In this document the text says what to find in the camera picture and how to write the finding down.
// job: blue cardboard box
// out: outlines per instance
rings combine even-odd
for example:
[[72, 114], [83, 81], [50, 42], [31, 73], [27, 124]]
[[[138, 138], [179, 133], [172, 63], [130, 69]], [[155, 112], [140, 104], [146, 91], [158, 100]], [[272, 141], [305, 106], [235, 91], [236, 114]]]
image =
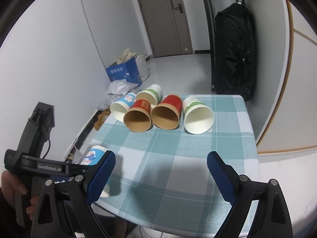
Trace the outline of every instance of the blue cardboard box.
[[131, 58], [125, 63], [112, 64], [106, 69], [106, 72], [111, 82], [126, 79], [127, 82], [138, 84], [138, 86], [142, 84], [135, 58]]

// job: table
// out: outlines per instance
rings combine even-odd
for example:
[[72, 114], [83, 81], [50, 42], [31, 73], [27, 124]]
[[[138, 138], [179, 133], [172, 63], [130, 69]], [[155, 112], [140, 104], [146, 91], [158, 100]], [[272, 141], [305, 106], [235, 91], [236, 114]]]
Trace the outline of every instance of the table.
[[[225, 202], [206, 165], [217, 151], [238, 174], [259, 181], [256, 143], [245, 103], [240, 96], [195, 95], [215, 113], [203, 134], [152, 129], [135, 133], [110, 115], [92, 140], [116, 154], [110, 197], [97, 204], [133, 223], [183, 236], [213, 237], [231, 206]], [[247, 234], [256, 204], [242, 233]]]

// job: textured blue pad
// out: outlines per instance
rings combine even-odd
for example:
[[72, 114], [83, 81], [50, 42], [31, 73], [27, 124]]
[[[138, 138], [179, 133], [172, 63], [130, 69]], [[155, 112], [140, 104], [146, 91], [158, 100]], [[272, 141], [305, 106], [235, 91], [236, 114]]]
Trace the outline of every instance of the textured blue pad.
[[99, 199], [115, 165], [116, 156], [111, 151], [111, 153], [106, 158], [102, 166], [99, 168], [91, 182], [88, 184], [86, 197], [88, 205], [91, 205], [93, 202]]
[[226, 167], [226, 164], [222, 161], [219, 162], [213, 155], [213, 152], [210, 152], [207, 156], [207, 167], [214, 178], [223, 199], [227, 202], [230, 202], [233, 206], [237, 200], [235, 195], [234, 185], [230, 182], [228, 176], [223, 170], [223, 167]]

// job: black backpack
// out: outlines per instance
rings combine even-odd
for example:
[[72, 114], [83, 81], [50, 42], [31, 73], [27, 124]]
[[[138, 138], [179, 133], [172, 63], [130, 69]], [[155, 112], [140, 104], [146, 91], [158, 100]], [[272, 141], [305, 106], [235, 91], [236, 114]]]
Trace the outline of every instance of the black backpack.
[[218, 12], [215, 34], [214, 83], [217, 94], [250, 100], [256, 84], [256, 38], [253, 16], [244, 0]]

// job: metal screw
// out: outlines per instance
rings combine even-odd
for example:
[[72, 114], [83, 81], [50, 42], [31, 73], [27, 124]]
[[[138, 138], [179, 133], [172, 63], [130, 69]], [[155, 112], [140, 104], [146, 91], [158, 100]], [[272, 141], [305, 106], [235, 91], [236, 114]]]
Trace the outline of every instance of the metal screw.
[[241, 181], [247, 181], [247, 180], [248, 180], [248, 177], [245, 176], [245, 175], [240, 175], [240, 176], [239, 176], [239, 179], [240, 179]]
[[75, 181], [81, 181], [83, 179], [82, 175], [78, 175], [75, 177]]
[[277, 182], [277, 180], [272, 179], [272, 180], [271, 180], [271, 184], [274, 185], [274, 186], [276, 186], [276, 185], [278, 185], [278, 182]]
[[53, 183], [52, 180], [47, 180], [47, 181], [45, 182], [45, 185], [46, 185], [46, 186], [50, 186], [52, 183]]

